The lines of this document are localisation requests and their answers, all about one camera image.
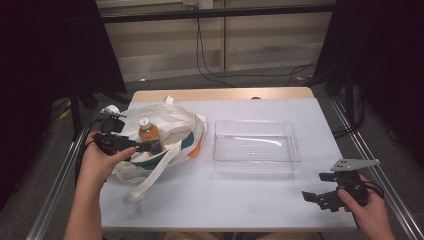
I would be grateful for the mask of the person's right hand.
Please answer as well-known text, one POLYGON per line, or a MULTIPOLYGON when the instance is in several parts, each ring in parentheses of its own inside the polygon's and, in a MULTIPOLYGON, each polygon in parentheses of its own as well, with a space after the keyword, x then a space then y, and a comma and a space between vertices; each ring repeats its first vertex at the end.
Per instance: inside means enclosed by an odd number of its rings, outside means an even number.
POLYGON ((368 203, 366 206, 361 206, 346 190, 340 189, 338 196, 345 204, 344 209, 347 212, 355 213, 371 212, 371 213, 386 213, 387 209, 385 201, 374 190, 368 189, 368 203))

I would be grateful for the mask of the black horizontal bar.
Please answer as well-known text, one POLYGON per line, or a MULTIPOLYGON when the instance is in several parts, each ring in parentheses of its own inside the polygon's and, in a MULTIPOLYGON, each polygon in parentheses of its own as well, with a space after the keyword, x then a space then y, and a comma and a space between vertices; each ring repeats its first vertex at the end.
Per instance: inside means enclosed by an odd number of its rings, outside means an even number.
POLYGON ((102 16, 100 18, 100 21, 102 23, 128 23, 128 22, 144 22, 144 21, 166 21, 166 20, 185 20, 185 19, 220 18, 220 17, 244 17, 244 16, 260 16, 260 15, 279 15, 279 14, 307 14, 307 13, 333 12, 335 8, 336 8, 335 3, 328 3, 328 4, 313 4, 313 5, 254 7, 254 8, 187 10, 187 11, 140 13, 140 14, 113 14, 113 15, 102 16))

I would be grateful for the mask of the black metal stand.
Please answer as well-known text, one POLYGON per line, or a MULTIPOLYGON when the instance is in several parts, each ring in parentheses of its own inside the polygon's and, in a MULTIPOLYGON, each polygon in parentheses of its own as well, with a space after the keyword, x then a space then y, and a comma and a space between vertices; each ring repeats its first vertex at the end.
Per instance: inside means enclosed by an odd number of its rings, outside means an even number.
POLYGON ((73 140, 76 140, 82 131, 82 123, 79 108, 79 97, 77 85, 73 84, 70 89, 70 103, 73 122, 73 140))
POLYGON ((356 131, 364 121, 364 101, 362 95, 355 96, 354 81, 351 70, 346 69, 346 79, 344 84, 345 114, 349 126, 347 133, 356 131))

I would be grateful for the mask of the light grey table mat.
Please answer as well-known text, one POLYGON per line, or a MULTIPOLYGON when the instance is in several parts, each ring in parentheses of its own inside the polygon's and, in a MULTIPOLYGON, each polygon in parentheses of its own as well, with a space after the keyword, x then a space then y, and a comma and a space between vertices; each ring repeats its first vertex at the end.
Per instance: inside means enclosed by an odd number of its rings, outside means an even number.
POLYGON ((152 231, 350 231, 344 211, 321 210, 305 191, 334 190, 318 175, 341 153, 314 98, 184 101, 182 107, 218 120, 276 120, 292 123, 301 161, 291 175, 221 174, 213 161, 214 133, 207 132, 199 155, 167 168, 145 198, 126 206, 131 186, 110 177, 101 191, 105 229, 152 231))

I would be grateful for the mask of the black curtain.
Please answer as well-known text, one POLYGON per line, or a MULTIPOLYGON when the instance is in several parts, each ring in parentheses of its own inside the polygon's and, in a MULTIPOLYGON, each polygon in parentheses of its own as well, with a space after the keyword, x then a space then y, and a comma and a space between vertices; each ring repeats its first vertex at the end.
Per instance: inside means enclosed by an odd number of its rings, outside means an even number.
POLYGON ((34 159, 55 101, 87 108, 126 87, 96 0, 0 0, 0 211, 34 159))
POLYGON ((358 85, 424 167, 424 0, 336 0, 314 77, 358 85))

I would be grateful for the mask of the clear plastic container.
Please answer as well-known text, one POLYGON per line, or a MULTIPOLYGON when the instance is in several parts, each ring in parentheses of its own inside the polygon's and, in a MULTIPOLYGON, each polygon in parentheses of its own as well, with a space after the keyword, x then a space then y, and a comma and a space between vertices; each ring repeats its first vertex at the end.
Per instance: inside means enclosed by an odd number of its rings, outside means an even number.
POLYGON ((213 160, 218 173, 291 175, 301 155, 291 122, 218 120, 213 160))

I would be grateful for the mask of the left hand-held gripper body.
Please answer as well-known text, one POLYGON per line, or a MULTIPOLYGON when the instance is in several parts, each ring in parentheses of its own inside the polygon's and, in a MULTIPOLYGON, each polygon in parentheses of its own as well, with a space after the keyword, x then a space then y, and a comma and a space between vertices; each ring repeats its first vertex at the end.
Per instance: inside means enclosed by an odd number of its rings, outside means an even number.
POLYGON ((100 113, 107 115, 107 118, 100 121, 99 132, 94 136, 94 142, 105 154, 111 156, 129 147, 139 148, 137 142, 120 135, 125 126, 123 121, 125 115, 115 105, 103 108, 100 113))

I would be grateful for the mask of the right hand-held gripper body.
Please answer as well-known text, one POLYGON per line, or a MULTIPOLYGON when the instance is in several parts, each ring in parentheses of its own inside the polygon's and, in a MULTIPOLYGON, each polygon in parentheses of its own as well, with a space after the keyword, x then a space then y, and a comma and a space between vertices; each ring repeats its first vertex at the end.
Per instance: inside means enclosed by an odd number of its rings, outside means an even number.
POLYGON ((337 187, 334 191, 317 194, 316 204, 322 209, 329 209, 331 212, 338 211, 345 204, 338 196, 338 190, 346 190, 361 206, 368 203, 368 189, 380 194, 380 186, 372 182, 365 182, 358 173, 359 169, 379 165, 380 161, 364 159, 340 159, 331 168, 331 173, 338 175, 337 187))

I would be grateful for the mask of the white tote bag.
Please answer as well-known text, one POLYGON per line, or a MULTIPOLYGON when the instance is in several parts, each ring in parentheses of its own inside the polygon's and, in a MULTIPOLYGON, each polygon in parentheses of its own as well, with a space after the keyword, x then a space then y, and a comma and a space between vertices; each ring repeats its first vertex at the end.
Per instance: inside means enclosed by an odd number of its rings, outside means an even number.
POLYGON ((135 153, 129 162, 119 163, 114 174, 125 184, 136 184, 124 198, 125 206, 141 201, 148 189, 167 167, 195 158, 207 133, 207 120, 173 103, 171 97, 160 103, 124 111, 125 126, 121 132, 130 140, 140 142, 139 122, 148 118, 158 127, 165 150, 156 155, 135 153))

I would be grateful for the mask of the orange drink bottle white cap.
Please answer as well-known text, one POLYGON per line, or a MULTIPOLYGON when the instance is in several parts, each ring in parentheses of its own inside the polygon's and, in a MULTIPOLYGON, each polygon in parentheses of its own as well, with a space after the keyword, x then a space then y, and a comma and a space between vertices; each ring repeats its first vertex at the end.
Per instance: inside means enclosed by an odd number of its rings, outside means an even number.
POLYGON ((159 128, 157 125, 152 123, 149 118, 141 118, 139 120, 138 135, 143 142, 152 144, 150 150, 151 156, 162 153, 165 150, 160 137, 159 128))

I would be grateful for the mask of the aluminium frame rail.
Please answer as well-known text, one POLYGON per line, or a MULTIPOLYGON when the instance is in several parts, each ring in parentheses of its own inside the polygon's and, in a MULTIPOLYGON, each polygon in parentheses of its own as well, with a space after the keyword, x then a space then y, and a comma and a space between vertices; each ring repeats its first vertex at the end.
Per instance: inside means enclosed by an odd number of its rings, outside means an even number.
MULTIPOLYGON (((366 144, 362 135, 358 131, 353 130, 352 124, 347 117, 347 110, 341 101, 332 99, 331 103, 343 124, 343 128, 348 131, 348 136, 351 138, 359 154, 368 161, 375 160, 375 156, 366 144)), ((424 240, 424 231, 418 226, 413 215, 401 200, 383 169, 379 165, 376 165, 369 167, 368 171, 375 182, 384 191, 385 199, 406 233, 407 238, 409 240, 424 240)))
POLYGON ((56 176, 41 210, 38 212, 37 217, 30 228, 26 240, 43 240, 53 214, 57 208, 59 199, 65 189, 65 183, 67 182, 71 171, 75 169, 77 156, 89 132, 90 126, 86 125, 77 135, 76 139, 72 141, 59 173, 56 176))

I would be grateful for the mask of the person's left hand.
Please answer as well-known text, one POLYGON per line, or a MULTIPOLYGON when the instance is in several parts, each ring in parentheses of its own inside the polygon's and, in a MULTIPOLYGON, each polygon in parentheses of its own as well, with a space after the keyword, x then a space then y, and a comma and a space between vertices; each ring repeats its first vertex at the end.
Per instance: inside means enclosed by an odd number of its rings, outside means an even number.
POLYGON ((95 135, 96 132, 91 132, 85 142, 77 190, 99 192, 115 166, 131 157, 136 151, 134 147, 129 147, 109 156, 94 142, 95 135))

